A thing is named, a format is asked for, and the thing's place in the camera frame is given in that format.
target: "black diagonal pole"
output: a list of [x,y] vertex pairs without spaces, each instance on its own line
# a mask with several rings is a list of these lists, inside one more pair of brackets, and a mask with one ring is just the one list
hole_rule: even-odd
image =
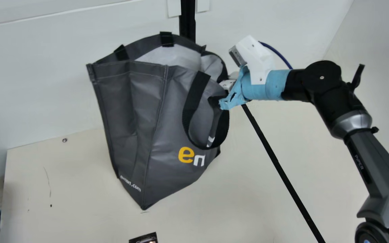
[[196,42],[196,0],[181,0],[179,35]]

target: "robotic arm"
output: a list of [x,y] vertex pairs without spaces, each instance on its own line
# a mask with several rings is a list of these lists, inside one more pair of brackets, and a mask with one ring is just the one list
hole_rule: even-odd
[[389,243],[389,154],[374,137],[378,129],[371,128],[372,117],[354,94],[364,65],[358,67],[351,83],[345,83],[341,68],[331,61],[318,61],[306,69],[275,70],[271,54],[265,51],[250,36],[230,50],[241,70],[235,82],[221,83],[230,90],[219,101],[221,108],[231,109],[250,100],[312,103],[331,135],[348,147],[369,192],[357,213],[366,222],[358,226],[355,242]]

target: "yellow e logo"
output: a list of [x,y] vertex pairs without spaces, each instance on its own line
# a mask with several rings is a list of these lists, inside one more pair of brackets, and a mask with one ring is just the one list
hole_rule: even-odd
[[195,152],[193,151],[193,149],[190,149],[189,147],[182,147],[179,150],[178,159],[179,159],[179,161],[181,161],[183,163],[191,163],[191,162],[193,162],[192,159],[185,159],[185,158],[193,158],[194,155],[195,155]]

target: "white bag lining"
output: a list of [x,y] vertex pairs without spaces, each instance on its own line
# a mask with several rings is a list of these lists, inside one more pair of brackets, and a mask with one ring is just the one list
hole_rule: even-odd
[[177,44],[173,47],[158,47],[139,57],[136,61],[183,66],[194,71],[204,72],[210,75],[212,80],[217,80],[223,69],[223,64],[216,55],[201,57],[199,52]]

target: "dark mark on wall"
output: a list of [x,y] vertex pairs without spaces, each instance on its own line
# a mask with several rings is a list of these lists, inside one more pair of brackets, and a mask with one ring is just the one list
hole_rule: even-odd
[[49,180],[49,176],[48,176],[48,171],[46,170],[46,168],[43,166],[43,169],[45,169],[45,172],[46,172],[46,177],[48,178],[48,185],[49,185],[49,197],[51,197],[52,195],[52,189],[51,189],[51,182]]

